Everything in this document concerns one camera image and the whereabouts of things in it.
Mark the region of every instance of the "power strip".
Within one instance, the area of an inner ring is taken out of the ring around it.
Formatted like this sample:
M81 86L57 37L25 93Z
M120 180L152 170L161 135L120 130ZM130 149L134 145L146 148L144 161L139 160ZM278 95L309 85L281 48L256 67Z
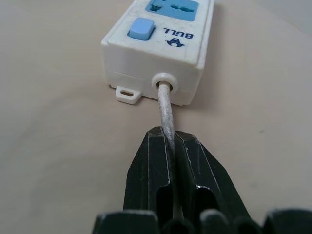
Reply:
M188 105L205 65L214 0L135 0L101 42L104 78L119 101L157 99Z

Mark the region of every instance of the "power switch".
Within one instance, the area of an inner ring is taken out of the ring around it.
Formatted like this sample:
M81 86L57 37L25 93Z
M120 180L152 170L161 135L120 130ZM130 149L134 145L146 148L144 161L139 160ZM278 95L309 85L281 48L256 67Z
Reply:
M129 36L137 40L149 40L154 29L153 20L140 17L133 22Z

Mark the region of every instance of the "beige table surface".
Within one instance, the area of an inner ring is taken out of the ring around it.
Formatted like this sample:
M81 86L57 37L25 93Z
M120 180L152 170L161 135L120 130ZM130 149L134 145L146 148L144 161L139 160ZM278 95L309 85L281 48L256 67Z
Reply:
M0 1L1 234L88 234L122 208L128 167L160 125L157 101L117 102L102 77L100 41L131 2ZM197 94L173 107L258 222L312 208L311 3L277 2L217 2Z

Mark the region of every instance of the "white power strip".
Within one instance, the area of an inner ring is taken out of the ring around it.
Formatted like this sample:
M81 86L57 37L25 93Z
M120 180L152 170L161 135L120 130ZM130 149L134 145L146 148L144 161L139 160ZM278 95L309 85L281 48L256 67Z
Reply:
M171 103L191 103L206 60L214 0L135 0L101 42L104 77L119 101L157 99L171 84Z

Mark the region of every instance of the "blue power button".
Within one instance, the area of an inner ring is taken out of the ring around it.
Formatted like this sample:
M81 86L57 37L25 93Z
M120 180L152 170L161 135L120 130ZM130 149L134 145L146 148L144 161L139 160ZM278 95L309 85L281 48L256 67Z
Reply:
M149 40L154 28L153 20L137 18L131 26L129 36L137 40Z

